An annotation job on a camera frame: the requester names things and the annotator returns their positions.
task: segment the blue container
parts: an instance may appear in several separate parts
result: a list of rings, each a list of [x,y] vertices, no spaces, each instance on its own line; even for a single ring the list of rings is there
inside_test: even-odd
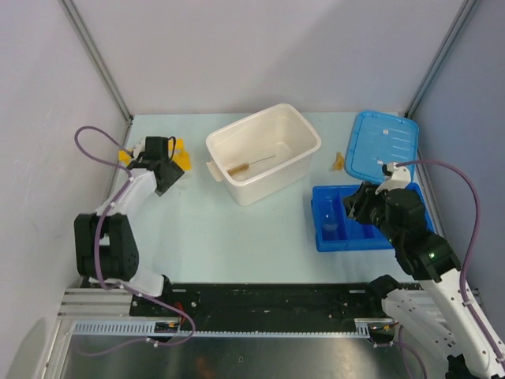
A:
[[[349,175],[375,184],[384,181],[383,163],[407,162],[417,156],[419,127],[407,118],[375,111],[356,116],[346,154]],[[407,167],[413,179],[414,165]]]
[[[342,199],[355,193],[358,188],[359,186],[317,186],[312,189],[312,217],[318,251],[391,249],[391,244],[376,227],[360,225],[347,218]],[[410,183],[407,189],[416,191],[425,202],[418,184]],[[428,228],[434,231],[428,210],[426,222]]]

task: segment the container handle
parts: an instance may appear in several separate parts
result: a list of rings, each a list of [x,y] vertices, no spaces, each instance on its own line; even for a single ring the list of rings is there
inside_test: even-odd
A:
[[[217,167],[217,165],[213,160],[207,162],[207,168],[211,172],[211,175],[214,178],[214,180],[216,180],[217,182],[221,182],[224,179],[223,174],[221,174],[221,171],[219,170],[219,168]]]

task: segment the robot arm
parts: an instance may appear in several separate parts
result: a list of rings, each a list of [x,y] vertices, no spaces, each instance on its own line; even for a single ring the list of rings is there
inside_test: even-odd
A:
[[[139,252],[129,220],[144,201],[156,192],[162,196],[184,171],[168,156],[166,137],[146,137],[133,150],[128,166],[132,182],[116,201],[100,231],[100,266],[106,280],[121,280],[141,293],[158,297],[163,292],[164,277],[139,265]],[[91,214],[81,213],[74,221],[77,271],[96,278],[94,238],[97,223],[112,197]]]
[[[470,302],[476,305],[478,316],[505,353],[503,343],[469,289],[469,301],[463,301],[459,290],[459,260],[449,243],[427,228],[425,206],[417,193],[405,189],[410,173],[395,163],[384,165],[383,173],[387,180],[382,185],[364,182],[354,195],[343,200],[346,214],[358,223],[372,224],[381,231],[393,245],[403,271],[418,280],[433,298],[450,331],[417,308],[390,276],[370,283],[382,299],[383,310],[404,324],[435,356],[451,362],[462,353],[468,371],[475,377],[505,377],[501,362],[469,311]]]

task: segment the metal floor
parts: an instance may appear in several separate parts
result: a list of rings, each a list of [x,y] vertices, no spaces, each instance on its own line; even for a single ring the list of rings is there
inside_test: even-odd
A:
[[[101,351],[131,337],[74,336],[83,351]],[[420,374],[411,362],[412,370]],[[69,349],[63,378],[405,379],[396,347],[363,339],[195,338],[177,347],[135,343],[86,358]]]

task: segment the gray wall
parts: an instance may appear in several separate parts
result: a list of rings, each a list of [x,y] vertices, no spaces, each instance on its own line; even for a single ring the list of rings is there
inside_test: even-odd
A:
[[[177,114],[404,111],[462,0],[75,3],[132,114]]]
[[[65,288],[77,278],[73,219],[103,199],[111,170],[73,145],[79,126],[125,121],[55,0],[0,12],[0,377],[30,378]],[[108,159],[95,135],[83,142]]]
[[[414,119],[423,158],[463,169],[481,196],[482,224],[469,282],[479,287],[488,315],[505,337],[505,2],[481,2]],[[474,221],[464,182],[443,168],[429,174],[443,225],[462,259]]]

